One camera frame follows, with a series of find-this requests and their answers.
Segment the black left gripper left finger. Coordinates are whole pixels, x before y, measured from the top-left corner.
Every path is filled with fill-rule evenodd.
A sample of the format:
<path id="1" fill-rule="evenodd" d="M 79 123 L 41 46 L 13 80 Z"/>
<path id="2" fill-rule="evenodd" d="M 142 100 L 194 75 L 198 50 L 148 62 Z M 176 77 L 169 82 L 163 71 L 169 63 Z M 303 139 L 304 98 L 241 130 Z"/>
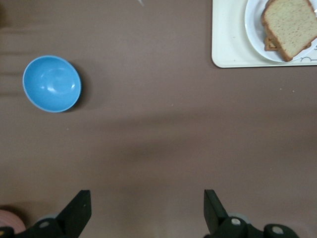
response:
<path id="1" fill-rule="evenodd" d="M 32 238 L 77 238 L 91 217 L 91 193 L 80 191 L 55 217 L 46 218 L 30 228 Z"/>

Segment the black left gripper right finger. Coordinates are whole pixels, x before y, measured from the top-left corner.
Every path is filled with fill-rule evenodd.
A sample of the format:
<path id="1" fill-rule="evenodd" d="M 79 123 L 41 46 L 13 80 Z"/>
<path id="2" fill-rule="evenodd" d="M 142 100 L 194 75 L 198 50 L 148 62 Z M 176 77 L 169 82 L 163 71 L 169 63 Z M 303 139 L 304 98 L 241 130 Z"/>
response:
<path id="1" fill-rule="evenodd" d="M 238 216 L 230 216 L 223 207 L 216 192 L 204 191 L 204 218 L 207 224 L 208 238 L 261 238 L 262 231 Z"/>

